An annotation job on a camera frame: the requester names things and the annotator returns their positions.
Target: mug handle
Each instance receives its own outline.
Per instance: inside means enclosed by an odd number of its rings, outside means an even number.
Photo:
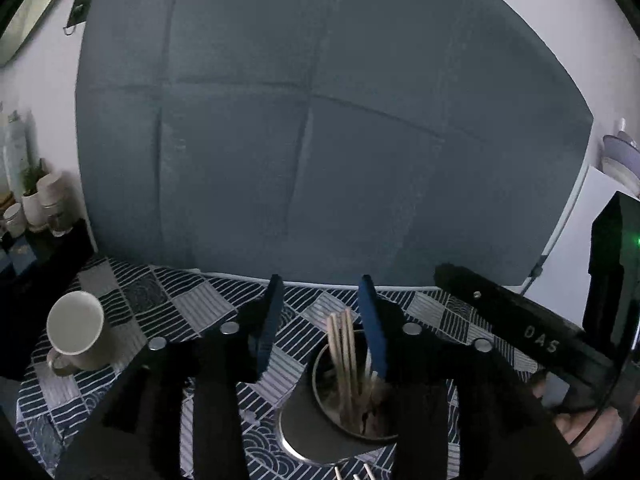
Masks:
[[[55,348],[52,348],[51,350],[49,350],[49,353],[47,354],[47,365],[49,365],[49,369],[53,373],[55,373],[58,377],[66,377],[80,370],[80,368],[78,368],[77,366],[71,363],[69,363],[66,366],[63,366],[62,368],[58,368],[57,366],[55,366],[54,362],[61,355],[62,354],[58,352]]]

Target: potted plant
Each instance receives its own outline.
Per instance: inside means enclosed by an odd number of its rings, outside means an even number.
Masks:
[[[47,228],[47,219],[40,205],[38,197],[38,188],[36,184],[47,173],[42,167],[42,159],[39,164],[32,168],[31,166],[22,170],[22,185],[24,186],[24,195],[22,196],[22,209],[29,223],[29,231],[39,233]]]

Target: glass jar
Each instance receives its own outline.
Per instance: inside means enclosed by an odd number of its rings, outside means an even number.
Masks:
[[[50,205],[42,206],[47,225],[55,237],[66,235],[73,227],[71,215],[65,206],[65,200],[60,199]]]
[[[24,217],[22,205],[17,203],[9,206],[4,212],[4,222],[13,238],[22,236],[27,228],[27,219]]]

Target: small box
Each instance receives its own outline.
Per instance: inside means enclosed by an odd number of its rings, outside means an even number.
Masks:
[[[20,276],[38,260],[29,242],[24,236],[19,237],[9,249],[9,257],[14,264],[15,273]]]

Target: wooden chopstick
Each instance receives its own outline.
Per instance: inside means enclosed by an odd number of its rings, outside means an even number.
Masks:
[[[340,314],[340,320],[342,322],[342,364],[345,371],[346,382],[346,395],[347,395],[347,409],[349,426],[353,423],[353,392],[351,391],[351,358],[349,356],[349,328],[347,326],[347,313],[342,311]]]
[[[365,412],[371,396],[371,350],[367,349],[367,357],[364,361],[364,371],[362,373],[362,392],[358,404],[360,410]]]
[[[329,354],[331,361],[334,362],[336,382],[338,383],[338,396],[340,399],[340,414],[348,404],[346,391],[346,378],[344,376],[344,365],[342,364],[342,349],[340,347],[340,339],[338,338],[337,317],[335,314],[326,319],[326,336],[329,341]]]
[[[376,477],[373,476],[373,471],[371,467],[366,462],[364,463],[364,469],[367,471],[367,475],[369,476],[369,480],[376,480]]]
[[[353,392],[353,399],[357,402],[359,397],[358,362],[356,360],[356,337],[353,333],[353,316],[351,314],[350,308],[347,308],[346,314],[347,336],[349,340],[349,358],[351,364],[351,391]]]
[[[371,377],[362,385],[362,395],[358,402],[358,408],[361,413],[366,412],[369,409],[371,398],[373,396],[373,390],[376,387],[376,381],[378,380],[378,372],[372,372]]]

